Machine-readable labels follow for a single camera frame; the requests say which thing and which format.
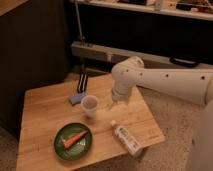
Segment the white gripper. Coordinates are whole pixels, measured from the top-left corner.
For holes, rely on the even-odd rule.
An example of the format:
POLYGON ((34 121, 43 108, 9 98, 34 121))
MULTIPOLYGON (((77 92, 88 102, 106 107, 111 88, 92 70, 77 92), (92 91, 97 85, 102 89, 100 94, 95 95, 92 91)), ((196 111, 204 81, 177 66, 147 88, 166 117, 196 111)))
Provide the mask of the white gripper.
POLYGON ((108 105, 108 109, 111 110, 119 102, 125 102, 126 104, 128 104, 130 96, 131 96, 130 92, 120 93, 118 90, 113 88, 111 90, 111 102, 108 105))

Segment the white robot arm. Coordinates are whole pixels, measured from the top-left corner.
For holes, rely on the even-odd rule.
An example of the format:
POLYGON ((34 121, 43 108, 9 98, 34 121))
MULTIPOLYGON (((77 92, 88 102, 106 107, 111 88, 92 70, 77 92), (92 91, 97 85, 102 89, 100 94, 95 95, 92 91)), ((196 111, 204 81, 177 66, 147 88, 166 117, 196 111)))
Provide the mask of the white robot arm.
POLYGON ((117 63, 111 70, 114 101, 126 101, 141 86, 204 105, 185 171, 213 171, 213 68, 151 69, 140 57, 117 63))

